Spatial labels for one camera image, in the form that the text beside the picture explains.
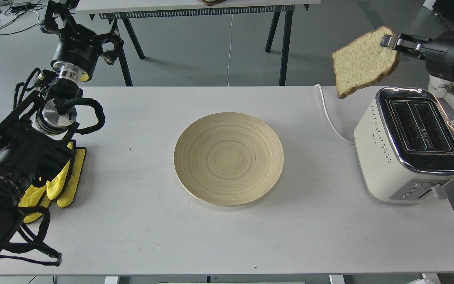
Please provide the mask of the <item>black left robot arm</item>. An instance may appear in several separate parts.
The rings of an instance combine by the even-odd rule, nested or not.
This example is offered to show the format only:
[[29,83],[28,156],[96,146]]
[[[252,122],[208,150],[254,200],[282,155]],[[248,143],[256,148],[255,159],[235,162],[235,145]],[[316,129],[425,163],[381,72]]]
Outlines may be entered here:
[[34,86],[27,81],[16,89],[14,108],[0,122],[0,259],[61,264],[61,253],[45,244],[49,209],[19,203],[31,185],[45,186],[74,159],[68,148],[74,134],[106,122],[101,104],[84,97],[79,83],[92,79],[99,58],[114,64],[124,41],[116,19],[108,33],[96,34],[74,20],[71,7],[71,0],[48,2],[40,30],[59,38],[52,69],[34,70]]

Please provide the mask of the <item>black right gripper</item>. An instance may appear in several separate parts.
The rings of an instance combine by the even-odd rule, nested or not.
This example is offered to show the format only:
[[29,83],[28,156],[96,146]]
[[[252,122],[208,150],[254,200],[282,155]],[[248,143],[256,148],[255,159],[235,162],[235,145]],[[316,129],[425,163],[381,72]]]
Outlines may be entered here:
[[431,76],[454,83],[454,30],[444,32],[434,41],[408,34],[384,35],[380,46],[414,59],[425,59],[427,72]]

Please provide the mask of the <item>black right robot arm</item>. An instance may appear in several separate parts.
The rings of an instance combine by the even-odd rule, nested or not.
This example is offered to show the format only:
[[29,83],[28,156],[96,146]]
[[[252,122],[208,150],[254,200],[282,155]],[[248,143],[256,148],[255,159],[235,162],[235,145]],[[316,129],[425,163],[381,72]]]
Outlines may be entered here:
[[437,38],[385,34],[380,46],[423,60],[429,75],[454,83],[454,30]]

